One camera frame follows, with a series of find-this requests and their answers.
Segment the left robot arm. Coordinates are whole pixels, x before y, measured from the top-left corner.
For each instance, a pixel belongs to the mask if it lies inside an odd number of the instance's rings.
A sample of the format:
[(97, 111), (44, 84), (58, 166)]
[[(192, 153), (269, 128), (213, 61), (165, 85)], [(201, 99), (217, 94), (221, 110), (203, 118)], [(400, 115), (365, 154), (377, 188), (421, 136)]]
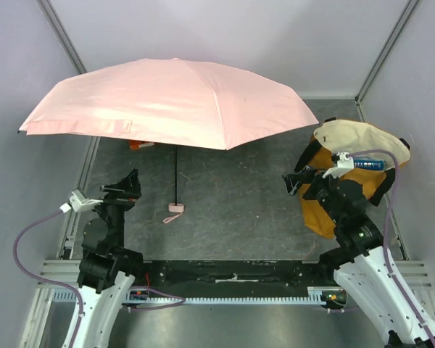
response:
[(63, 347), (107, 347), (123, 300), (143, 267), (143, 255), (124, 247), (125, 213), (141, 197), (138, 170), (103, 185), (101, 192), (103, 197), (89, 199), (74, 190), (69, 198), (72, 210), (93, 211), (98, 218), (83, 229), (76, 305)]

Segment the pink folding umbrella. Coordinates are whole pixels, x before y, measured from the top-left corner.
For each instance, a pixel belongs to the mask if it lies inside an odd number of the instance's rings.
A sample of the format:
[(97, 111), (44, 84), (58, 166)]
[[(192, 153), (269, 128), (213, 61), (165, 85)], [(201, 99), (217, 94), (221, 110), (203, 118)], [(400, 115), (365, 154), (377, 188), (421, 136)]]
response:
[(140, 59), (58, 82), (20, 130), (230, 150), (317, 123), (294, 89), (251, 71)]

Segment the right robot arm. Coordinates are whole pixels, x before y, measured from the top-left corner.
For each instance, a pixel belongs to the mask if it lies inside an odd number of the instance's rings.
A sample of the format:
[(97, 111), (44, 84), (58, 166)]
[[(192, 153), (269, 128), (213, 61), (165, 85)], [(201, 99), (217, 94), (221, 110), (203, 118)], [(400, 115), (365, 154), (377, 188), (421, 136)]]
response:
[(318, 203), (334, 223), (339, 248), (320, 256), (324, 271), (356, 302), (385, 347), (435, 347), (435, 320), (402, 277), (380, 230), (366, 214), (362, 186), (319, 170), (282, 176), (294, 195)]

